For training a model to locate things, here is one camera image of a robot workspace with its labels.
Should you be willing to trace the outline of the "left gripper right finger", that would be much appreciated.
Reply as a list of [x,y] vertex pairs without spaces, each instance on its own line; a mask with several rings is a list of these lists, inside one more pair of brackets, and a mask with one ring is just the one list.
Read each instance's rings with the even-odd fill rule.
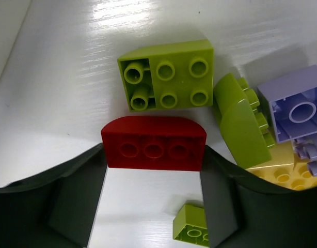
[[317,247],[317,186],[272,184],[209,146],[200,181],[210,247]]

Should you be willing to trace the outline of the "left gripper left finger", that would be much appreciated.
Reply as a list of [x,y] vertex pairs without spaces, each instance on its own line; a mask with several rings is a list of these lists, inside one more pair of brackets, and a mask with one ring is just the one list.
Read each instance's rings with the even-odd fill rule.
[[87,247],[106,170],[97,144],[0,188],[0,247]]

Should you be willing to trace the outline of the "green long lego brick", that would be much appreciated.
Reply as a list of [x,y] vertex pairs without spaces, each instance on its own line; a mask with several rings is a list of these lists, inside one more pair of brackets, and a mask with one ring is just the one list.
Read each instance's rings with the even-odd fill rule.
[[184,204],[172,225],[174,240],[209,247],[209,234],[203,207]]

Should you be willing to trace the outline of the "yellow square lego brick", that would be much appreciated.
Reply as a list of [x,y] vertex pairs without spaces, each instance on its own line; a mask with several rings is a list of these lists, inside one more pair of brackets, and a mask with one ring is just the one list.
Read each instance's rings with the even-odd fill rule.
[[291,142],[277,144],[270,152],[270,161],[250,167],[247,171],[270,183],[294,191],[317,186],[317,177],[313,177],[308,171],[308,160],[298,157]]

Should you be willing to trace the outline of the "green sloped lego brick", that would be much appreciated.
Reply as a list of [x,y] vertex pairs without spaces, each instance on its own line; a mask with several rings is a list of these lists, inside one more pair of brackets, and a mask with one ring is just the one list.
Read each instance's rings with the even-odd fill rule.
[[275,146],[260,101],[245,78],[223,76],[213,89],[213,113],[236,164],[247,169],[272,159]]

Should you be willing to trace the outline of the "red sloped lego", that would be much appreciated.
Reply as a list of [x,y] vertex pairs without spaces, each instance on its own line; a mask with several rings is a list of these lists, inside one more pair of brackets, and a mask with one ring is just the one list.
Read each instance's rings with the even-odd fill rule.
[[202,167],[207,133],[173,116],[125,116],[101,130],[110,168],[195,171]]

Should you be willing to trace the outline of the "purple square lego brick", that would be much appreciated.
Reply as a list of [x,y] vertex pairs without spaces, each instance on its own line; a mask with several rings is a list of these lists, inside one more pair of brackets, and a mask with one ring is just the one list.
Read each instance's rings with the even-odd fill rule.
[[317,65],[267,81],[257,91],[277,143],[317,133]]

